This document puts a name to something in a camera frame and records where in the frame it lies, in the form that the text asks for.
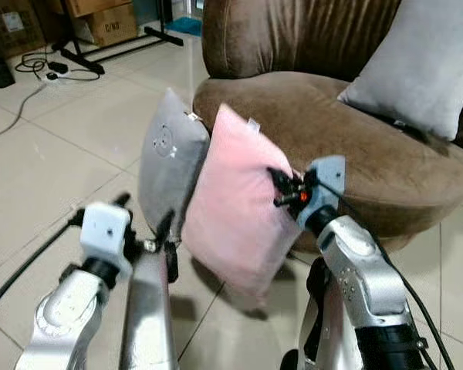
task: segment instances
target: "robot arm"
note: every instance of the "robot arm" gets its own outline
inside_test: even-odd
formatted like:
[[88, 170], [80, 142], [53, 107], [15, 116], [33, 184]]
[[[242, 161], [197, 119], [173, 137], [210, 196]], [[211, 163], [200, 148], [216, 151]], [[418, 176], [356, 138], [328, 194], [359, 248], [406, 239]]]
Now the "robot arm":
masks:
[[[335, 193], [344, 191], [344, 157], [315, 160], [303, 180], [289, 179], [274, 169], [269, 172], [275, 187], [282, 193], [275, 205], [288, 204], [296, 222], [317, 236], [322, 265], [327, 272], [323, 271], [321, 264], [316, 264], [321, 268], [317, 284], [313, 284], [309, 277], [310, 294], [316, 298], [318, 306], [324, 305], [324, 295], [331, 284], [329, 279], [336, 282], [355, 328], [363, 368], [423, 369], [419, 346], [426, 343], [415, 338], [400, 275], [384, 260], [367, 230], [350, 216], [340, 217], [336, 212], [339, 198]], [[321, 321], [323, 311], [323, 308], [319, 309]], [[307, 339], [315, 348], [310, 352], [312, 364], [316, 360], [322, 326], [322, 322], [316, 322], [313, 329], [316, 334], [311, 333]]]
[[86, 350], [101, 323], [102, 310], [117, 275], [128, 277], [132, 267], [123, 255], [130, 214], [114, 205], [86, 208], [81, 231], [85, 261], [69, 266], [60, 285], [36, 309], [31, 341], [16, 370], [80, 370]]

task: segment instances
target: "orange light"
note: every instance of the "orange light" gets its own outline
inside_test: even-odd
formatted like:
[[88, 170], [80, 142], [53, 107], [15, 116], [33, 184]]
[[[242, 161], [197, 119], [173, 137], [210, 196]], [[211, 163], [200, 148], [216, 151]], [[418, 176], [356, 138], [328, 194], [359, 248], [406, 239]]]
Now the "orange light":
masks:
[[300, 200], [306, 202], [307, 199], [309, 199], [309, 195], [305, 191], [300, 192]]

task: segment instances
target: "blue object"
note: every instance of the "blue object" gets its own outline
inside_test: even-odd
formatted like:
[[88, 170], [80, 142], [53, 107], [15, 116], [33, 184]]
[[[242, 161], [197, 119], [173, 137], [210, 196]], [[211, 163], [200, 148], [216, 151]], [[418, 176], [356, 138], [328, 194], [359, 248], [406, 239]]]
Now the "blue object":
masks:
[[198, 19], [182, 17], [166, 24], [165, 26], [167, 29], [171, 29], [172, 31], [188, 33], [190, 35], [201, 37], [202, 22]]
[[[345, 192], [346, 160], [344, 156], [325, 156], [314, 160], [307, 171], [316, 170], [317, 178], [333, 190], [343, 194]], [[338, 208], [338, 197], [324, 187], [317, 186], [313, 189], [309, 204], [296, 219], [296, 223], [305, 229], [306, 222], [319, 208], [330, 205]]]
[[132, 0], [132, 4], [137, 25], [157, 21], [160, 18], [156, 0]]

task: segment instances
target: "screw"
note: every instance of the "screw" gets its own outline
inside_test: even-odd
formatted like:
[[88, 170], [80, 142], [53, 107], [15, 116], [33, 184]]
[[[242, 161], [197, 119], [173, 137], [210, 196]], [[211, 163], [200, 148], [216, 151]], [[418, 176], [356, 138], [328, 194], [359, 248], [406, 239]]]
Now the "screw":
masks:
[[146, 239], [144, 241], [144, 249], [148, 252], [154, 253], [156, 251], [156, 243], [152, 240]]

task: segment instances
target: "metal stand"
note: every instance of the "metal stand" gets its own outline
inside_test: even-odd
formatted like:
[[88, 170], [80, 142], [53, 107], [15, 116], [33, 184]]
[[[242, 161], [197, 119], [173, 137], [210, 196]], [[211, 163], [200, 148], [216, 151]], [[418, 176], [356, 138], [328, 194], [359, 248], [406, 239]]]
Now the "metal stand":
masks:
[[[163, 5], [163, 0], [157, 0], [157, 8], [158, 8], [158, 11], [159, 11], [159, 14], [160, 14], [160, 31], [158, 31], [156, 29], [153, 29], [152, 27], [144, 27], [144, 32], [146, 33], [146, 35], [142, 35], [142, 36], [136, 37], [134, 39], [129, 39], [129, 40], [125, 40], [125, 41], [122, 41], [122, 42], [118, 42], [116, 44], [103, 46], [103, 47], [100, 47], [98, 49], [90, 50], [88, 52], [83, 52], [83, 51], [81, 51], [81, 49], [79, 47], [79, 41], [78, 41], [78, 39], [76, 37], [76, 33], [75, 33], [75, 30], [74, 30], [74, 27], [73, 27], [73, 24], [72, 24], [72, 16], [70, 15], [69, 9], [67, 8], [66, 0], [60, 0], [60, 3], [62, 4], [63, 13], [66, 15], [66, 17], [68, 19], [67, 32], [69, 33], [69, 35], [68, 35], [68, 38], [66, 40], [64, 40], [62, 42], [59, 42], [59, 43], [55, 44], [54, 46], [52, 46], [52, 49], [59, 50], [60, 54], [64, 58], [67, 58], [67, 59], [69, 59], [69, 60], [71, 60], [71, 61], [73, 61], [73, 62], [75, 62], [75, 63], [77, 63], [77, 64], [79, 64], [79, 65], [81, 65], [81, 66], [83, 66], [85, 68], [87, 68], [88, 70], [93, 71], [95, 73], [98, 73], [100, 75], [104, 75], [104, 73], [105, 73], [104, 68], [100, 65], [100, 63], [104, 62], [105, 60], [116, 58], [117, 56], [121, 56], [121, 55], [127, 54], [129, 52], [134, 52], [136, 50], [144, 49], [144, 48], [147, 48], [149, 46], [158, 45], [158, 44], [161, 44], [163, 42], [171, 42], [172, 44], [175, 44], [175, 45], [178, 45], [178, 46], [183, 46], [184, 45], [184, 40], [183, 39], [179, 39], [178, 37], [170, 36], [167, 33], [165, 33], [165, 31], [164, 31], [164, 5]], [[87, 56], [96, 54], [98, 52], [103, 52], [103, 51], [105, 51], [107, 49], [110, 49], [110, 48], [113, 48], [115, 46], [123, 45], [123, 44], [126, 44], [128, 42], [132, 42], [132, 41], [140, 40], [140, 39], [145, 39], [145, 38], [149, 38], [149, 37], [157, 37], [158, 40], [148, 42], [147, 44], [137, 46], [137, 47], [132, 48], [132, 49], [123, 50], [122, 52], [117, 52], [117, 53], [109, 55], [109, 56], [104, 56], [102, 58], [98, 58], [98, 59], [94, 59], [94, 60], [87, 60], [86, 59]], [[72, 41], [73, 44], [74, 44], [74, 49], [76, 51], [75, 53], [71, 52], [70, 50], [65, 49], [66, 45], [70, 41]]]

